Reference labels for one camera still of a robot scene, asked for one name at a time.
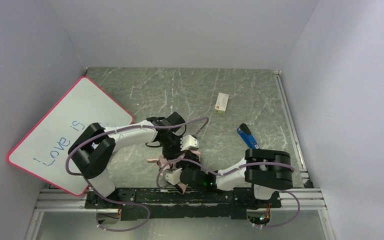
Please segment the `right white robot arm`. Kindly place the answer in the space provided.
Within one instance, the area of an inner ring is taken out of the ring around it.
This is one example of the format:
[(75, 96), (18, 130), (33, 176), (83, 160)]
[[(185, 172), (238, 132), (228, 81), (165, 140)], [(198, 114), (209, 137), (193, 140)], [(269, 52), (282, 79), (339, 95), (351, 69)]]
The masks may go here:
[(217, 171), (197, 162), (194, 165), (197, 167), (181, 168), (179, 174), (179, 182), (193, 189), (230, 192), (249, 183), (256, 199), (268, 200), (274, 191), (293, 187), (295, 169), (285, 151), (249, 148), (239, 162)]

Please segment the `pink and black umbrella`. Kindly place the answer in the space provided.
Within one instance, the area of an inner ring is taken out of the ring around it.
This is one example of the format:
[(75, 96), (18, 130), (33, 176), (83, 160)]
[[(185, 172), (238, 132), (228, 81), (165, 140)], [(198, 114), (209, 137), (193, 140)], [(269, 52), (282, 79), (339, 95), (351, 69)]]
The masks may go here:
[(187, 150), (184, 153), (181, 153), (176, 159), (167, 159), (162, 154), (158, 158), (148, 158), (146, 161), (150, 164), (156, 164), (159, 172), (157, 174), (156, 184), (158, 188), (165, 189), (167, 187), (174, 187), (181, 195), (184, 195), (187, 190), (187, 185), (179, 181), (176, 184), (168, 182), (166, 185), (162, 186), (161, 178), (165, 178), (165, 172), (169, 170), (177, 170), (180, 167), (177, 167), (177, 163), (182, 159), (189, 159), (191, 161), (196, 161), (197, 163), (201, 160), (202, 153), (198, 150)]

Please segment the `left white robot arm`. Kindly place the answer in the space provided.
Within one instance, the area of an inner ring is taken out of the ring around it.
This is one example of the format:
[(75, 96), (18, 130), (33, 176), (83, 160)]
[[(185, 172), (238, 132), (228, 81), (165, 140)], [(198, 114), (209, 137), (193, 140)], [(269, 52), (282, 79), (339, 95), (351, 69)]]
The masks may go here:
[(83, 178), (103, 197), (117, 196), (117, 189), (107, 172), (112, 154), (137, 144), (158, 142), (162, 157), (174, 160), (182, 155), (181, 136), (176, 132), (186, 121), (174, 112), (168, 117), (149, 117), (124, 127), (90, 124), (68, 150)]

